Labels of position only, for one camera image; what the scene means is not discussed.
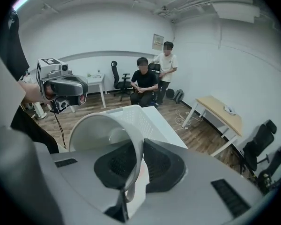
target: black rubber pad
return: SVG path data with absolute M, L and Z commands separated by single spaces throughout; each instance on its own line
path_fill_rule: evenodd
M 235 218 L 250 209 L 250 206 L 225 179 L 213 181 L 211 185 Z
M 122 189 L 136 165 L 136 155 L 131 141 L 100 157 L 94 165 L 97 177 L 107 188 Z
M 70 158 L 70 159 L 55 162 L 55 165 L 57 167 L 64 167 L 73 163 L 77 163 L 77 161 L 74 158 Z
M 185 163 L 180 156 L 149 139 L 144 140 L 144 160 L 148 166 L 150 180 L 146 193 L 171 190 L 186 171 Z

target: white wall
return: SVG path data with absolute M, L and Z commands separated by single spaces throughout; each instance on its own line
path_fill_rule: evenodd
M 239 150 L 255 136 L 260 124 L 271 119 L 278 128 L 275 141 L 259 159 L 276 151 L 281 146 L 281 36 L 262 25 L 212 16 L 178 24 L 175 34 L 180 67 L 170 87 L 183 89 L 184 101 L 190 106 L 195 98 L 207 95 L 232 105 L 243 122 L 243 137 L 234 143 Z M 224 131 L 211 114 L 206 118 Z M 259 166 L 257 173 L 267 166 Z M 279 177 L 281 167 L 274 179 Z
M 133 73 L 138 57 L 152 58 L 161 52 L 152 49 L 154 34 L 165 41 L 174 38 L 171 23 L 158 16 L 105 5 L 39 16 L 23 24 L 19 34 L 30 70 L 36 68 L 39 58 L 63 59 L 79 75 L 100 69 L 106 74 L 107 90 L 113 90 L 112 60 L 118 62 L 120 76 L 123 72 Z

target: cable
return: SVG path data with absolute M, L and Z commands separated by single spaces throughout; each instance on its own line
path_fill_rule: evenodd
M 182 115 L 180 114 L 180 111 L 177 109 L 176 110 L 176 115 L 178 115 L 178 117 L 175 118 L 175 123 L 182 126 L 182 124 L 185 122 L 185 119 L 184 117 L 182 117 Z M 197 118 L 194 118 L 194 117 L 191 117 L 199 122 L 202 122 L 203 121 L 203 118 L 201 120 L 197 119 Z M 191 124 L 191 120 L 189 119 L 188 122 L 186 123 L 187 125 L 190 125 Z
M 60 131 L 61 131 L 62 141 L 64 142 L 64 148 L 67 149 L 66 148 L 66 143 L 65 143 L 65 138 L 64 138 L 64 130 L 62 129 L 62 127 L 61 127 L 61 125 L 60 125 L 60 123 L 59 123 L 59 121 L 57 119 L 56 114 L 54 114 L 54 116 L 55 116 L 55 120 L 57 121 L 57 124 L 58 124 L 58 126 L 60 128 Z

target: wooden floor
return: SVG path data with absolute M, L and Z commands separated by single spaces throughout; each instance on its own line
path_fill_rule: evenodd
M 101 112 L 130 105 L 129 97 L 124 97 L 122 102 L 120 102 L 118 97 L 114 97 L 113 94 L 107 94 L 104 95 L 104 97 L 106 108 L 103 108 L 100 94 L 88 95 L 86 103 L 80 106 L 76 113 L 72 113 L 70 108 L 67 108 L 67 110 L 65 110 L 62 114 L 58 115 L 58 120 L 64 131 L 66 146 L 69 143 L 69 137 L 72 128 L 82 117 L 90 113 Z M 63 144 L 61 132 L 54 115 L 48 111 L 47 106 L 44 106 L 43 108 L 48 114 L 43 120 L 36 121 L 36 123 L 38 123 L 39 126 L 53 136 L 59 144 Z M 192 119 L 191 127 L 188 130 L 179 130 L 181 126 L 175 122 L 175 118 L 178 117 L 176 115 L 176 110 L 179 110 L 180 114 L 184 118 L 187 116 L 186 112 L 190 111 L 190 109 L 184 104 L 176 104 L 174 101 L 169 99 L 165 99 L 163 105 L 158 108 L 160 114 L 167 120 L 172 128 L 176 130 L 176 133 L 190 150 L 195 150 L 205 154 L 212 154 L 219 147 L 226 143 L 225 140 L 217 133 L 217 131 L 204 120 L 197 121 Z M 228 147 L 222 151 L 217 156 L 217 159 L 239 172 L 239 165 L 237 165 L 237 155 L 234 153 L 231 147 Z M 251 175 L 248 170 L 246 170 L 243 176 L 250 178 Z

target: seated man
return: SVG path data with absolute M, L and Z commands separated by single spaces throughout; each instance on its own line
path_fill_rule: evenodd
M 153 71 L 148 70 L 148 60 L 146 58 L 137 59 L 137 70 L 131 79 L 131 86 L 135 88 L 135 92 L 130 96 L 131 104 L 139 104 L 141 107 L 147 106 L 154 90 L 158 89 L 156 75 Z

